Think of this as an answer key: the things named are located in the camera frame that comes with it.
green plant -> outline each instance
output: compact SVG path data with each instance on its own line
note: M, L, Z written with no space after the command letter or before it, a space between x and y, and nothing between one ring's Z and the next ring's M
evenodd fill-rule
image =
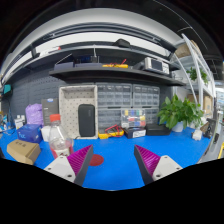
M166 122L166 127L173 128L178 122L183 121L184 129L187 124L194 123L195 127L202 125L201 117L203 116L202 110L200 110L200 104L196 105L185 98L182 102L175 94L170 100L166 97L165 102L162 104L162 108L157 114L160 117L160 123Z
M201 72L201 78L203 79L204 83L205 84L208 84L208 79L207 79L207 74L200 68L200 72ZM197 79L197 72L196 72L196 69L190 69L187 70L187 73L190 74L190 78L191 80L195 81Z

blue table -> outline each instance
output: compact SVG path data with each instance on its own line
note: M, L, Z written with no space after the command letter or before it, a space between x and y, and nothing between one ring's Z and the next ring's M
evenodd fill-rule
M123 190L144 186L141 173L134 156L134 145L140 145L159 156L168 155L183 168L194 165L207 149L211 139L202 137L201 141L191 138L194 129L186 128L181 133L171 132L168 136L145 136L134 139L121 138L75 140L74 151L93 145L95 154L104 157L99 166L89 166L83 187L100 190ZM0 147L6 159L15 161L7 153L7 145L17 139L15 132L11 136L3 134ZM44 169L53 160L49 144L40 143L41 153L34 166Z

water bottle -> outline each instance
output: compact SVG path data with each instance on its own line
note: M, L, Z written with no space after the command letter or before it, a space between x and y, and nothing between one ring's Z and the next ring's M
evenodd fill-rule
M50 121L49 145L54 158L56 159L60 155L69 156L74 152L73 139L68 137L68 134L61 126L60 114L50 115Z

black box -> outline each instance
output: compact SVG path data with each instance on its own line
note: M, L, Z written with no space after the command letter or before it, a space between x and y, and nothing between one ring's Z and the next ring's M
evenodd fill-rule
M80 104L78 108L80 137L95 136L95 106Z
M146 135L149 136L160 136L169 135L171 129L167 128L165 124L146 124Z
M124 134L125 136L130 139L130 138L138 138L145 136L146 130L145 128L124 128Z

white pot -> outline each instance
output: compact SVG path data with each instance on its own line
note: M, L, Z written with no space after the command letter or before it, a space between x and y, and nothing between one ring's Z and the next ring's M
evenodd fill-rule
M184 129L183 121L181 121L181 122L178 122L178 123L172 128L172 131L174 131L174 132L182 132L183 129Z

